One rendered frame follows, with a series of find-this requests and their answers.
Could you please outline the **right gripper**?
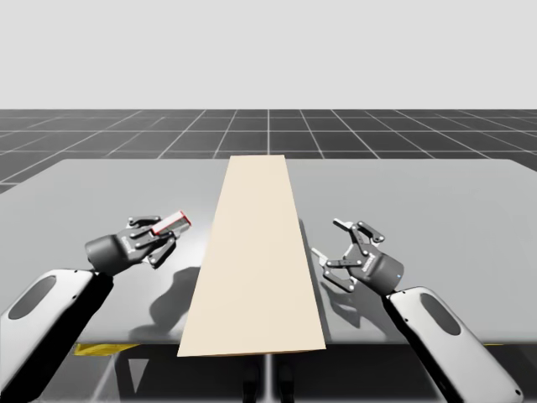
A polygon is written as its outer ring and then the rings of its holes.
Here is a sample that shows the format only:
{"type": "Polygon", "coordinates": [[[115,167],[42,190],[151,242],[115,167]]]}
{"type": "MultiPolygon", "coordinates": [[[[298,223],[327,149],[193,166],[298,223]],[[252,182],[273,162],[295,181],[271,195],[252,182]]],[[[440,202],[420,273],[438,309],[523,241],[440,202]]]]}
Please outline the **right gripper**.
{"type": "Polygon", "coordinates": [[[357,281],[377,294],[393,293],[404,275],[404,265],[377,248],[384,236],[364,221],[334,218],[332,223],[349,235],[351,243],[344,259],[328,259],[318,249],[310,249],[318,258],[323,277],[347,293],[354,291],[357,281]]]}

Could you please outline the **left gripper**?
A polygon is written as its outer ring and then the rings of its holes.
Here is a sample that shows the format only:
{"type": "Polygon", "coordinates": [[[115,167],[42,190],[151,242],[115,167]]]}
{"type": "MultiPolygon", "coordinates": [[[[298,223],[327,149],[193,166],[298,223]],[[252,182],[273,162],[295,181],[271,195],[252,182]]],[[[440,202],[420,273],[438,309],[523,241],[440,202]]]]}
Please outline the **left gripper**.
{"type": "Polygon", "coordinates": [[[155,215],[130,217],[127,229],[87,242],[85,251],[92,268],[105,275],[118,275],[147,258],[151,267],[158,269],[176,248],[175,234],[168,231],[153,236],[149,252],[147,248],[136,249],[137,240],[130,236],[141,236],[161,220],[155,215]]]}

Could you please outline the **red and white carton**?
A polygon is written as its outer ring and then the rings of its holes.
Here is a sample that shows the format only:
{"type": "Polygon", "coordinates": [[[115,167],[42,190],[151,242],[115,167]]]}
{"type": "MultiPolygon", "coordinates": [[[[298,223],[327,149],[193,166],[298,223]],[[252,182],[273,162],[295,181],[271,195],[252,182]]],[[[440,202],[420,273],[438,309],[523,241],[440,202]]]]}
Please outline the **red and white carton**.
{"type": "Polygon", "coordinates": [[[178,211],[155,223],[150,231],[154,236],[164,236],[166,233],[179,236],[190,227],[190,219],[182,211],[178,211]]]}

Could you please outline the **tall board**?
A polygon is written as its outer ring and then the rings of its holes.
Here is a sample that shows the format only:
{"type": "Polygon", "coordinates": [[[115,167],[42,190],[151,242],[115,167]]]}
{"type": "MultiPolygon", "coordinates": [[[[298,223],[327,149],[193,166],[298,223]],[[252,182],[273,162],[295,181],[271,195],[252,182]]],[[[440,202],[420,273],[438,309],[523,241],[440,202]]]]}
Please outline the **tall board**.
{"type": "Polygon", "coordinates": [[[177,354],[325,346],[285,158],[233,156],[177,354]]]}

